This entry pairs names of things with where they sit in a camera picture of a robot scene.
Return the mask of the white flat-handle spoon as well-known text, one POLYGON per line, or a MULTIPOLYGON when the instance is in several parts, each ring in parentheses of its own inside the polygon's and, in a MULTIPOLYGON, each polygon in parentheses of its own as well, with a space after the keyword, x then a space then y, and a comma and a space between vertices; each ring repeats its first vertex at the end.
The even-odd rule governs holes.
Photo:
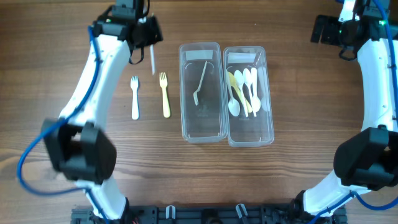
POLYGON ((244 83, 248 88, 248 92, 249 92, 249 97, 250 97, 250 101, 251 101, 251 106, 252 106, 252 112, 254 117, 257 116, 256 112, 254 111, 254 101, 253 101, 253 95, 252 95, 252 90, 251 90, 251 85, 252 85, 252 76, 251 76, 251 72, 249 71, 248 68, 245 68, 243 70, 243 77, 244 77, 244 83))

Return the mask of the yellow spoon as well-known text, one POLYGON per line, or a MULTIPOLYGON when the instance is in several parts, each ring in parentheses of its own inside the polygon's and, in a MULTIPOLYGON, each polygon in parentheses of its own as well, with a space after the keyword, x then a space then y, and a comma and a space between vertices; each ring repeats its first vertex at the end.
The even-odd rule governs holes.
POLYGON ((243 102, 243 100, 245 100, 246 108, 248 109, 248 113, 252 113, 252 107, 251 107, 249 101, 246 98, 242 98, 242 96, 241 96, 241 91, 240 91, 239 87, 237 86, 236 79, 235 79, 234 75, 231 72, 228 72, 228 75, 229 75, 229 80, 230 80, 230 86, 235 90, 240 102, 243 102))

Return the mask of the clear white fork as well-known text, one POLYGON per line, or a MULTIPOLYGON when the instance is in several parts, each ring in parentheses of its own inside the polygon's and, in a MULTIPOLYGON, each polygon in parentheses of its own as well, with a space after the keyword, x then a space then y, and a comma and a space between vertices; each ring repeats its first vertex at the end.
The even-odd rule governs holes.
POLYGON ((152 75, 154 76, 156 72, 154 45, 150 46, 150 62, 151 62, 152 75))

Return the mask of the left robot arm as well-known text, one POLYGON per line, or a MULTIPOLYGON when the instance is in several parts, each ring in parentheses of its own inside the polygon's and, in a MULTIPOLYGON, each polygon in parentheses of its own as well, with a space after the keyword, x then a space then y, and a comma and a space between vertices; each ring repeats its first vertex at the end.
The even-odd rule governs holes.
POLYGON ((95 223, 133 223, 128 199, 113 177, 116 148, 105 135, 106 117, 119 78, 135 50, 162 41, 150 2, 117 0, 88 28, 90 53, 77 87, 44 138, 55 171, 89 198, 95 223))

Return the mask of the white spoon slim handle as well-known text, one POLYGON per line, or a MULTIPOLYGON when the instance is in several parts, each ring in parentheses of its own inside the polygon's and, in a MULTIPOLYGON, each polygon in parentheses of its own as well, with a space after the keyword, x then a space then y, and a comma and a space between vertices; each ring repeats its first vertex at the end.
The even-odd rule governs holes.
POLYGON ((229 72, 226 72, 226 77, 228 78, 228 91, 229 91, 229 102, 228 102, 228 108, 229 112, 234 116, 237 117, 240 114, 240 105, 238 101, 234 98, 233 96, 233 91, 231 87, 231 79, 229 77, 229 72))

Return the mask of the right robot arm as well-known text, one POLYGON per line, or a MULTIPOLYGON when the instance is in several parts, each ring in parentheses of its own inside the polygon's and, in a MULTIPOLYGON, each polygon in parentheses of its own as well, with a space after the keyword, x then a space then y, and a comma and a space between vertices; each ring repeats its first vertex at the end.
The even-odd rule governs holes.
POLYGON ((397 185, 397 24, 390 1, 342 1, 339 17, 320 15, 312 42, 351 50, 363 79, 361 131, 341 144, 333 170, 290 203, 289 217, 309 223, 332 216, 363 194, 397 185))

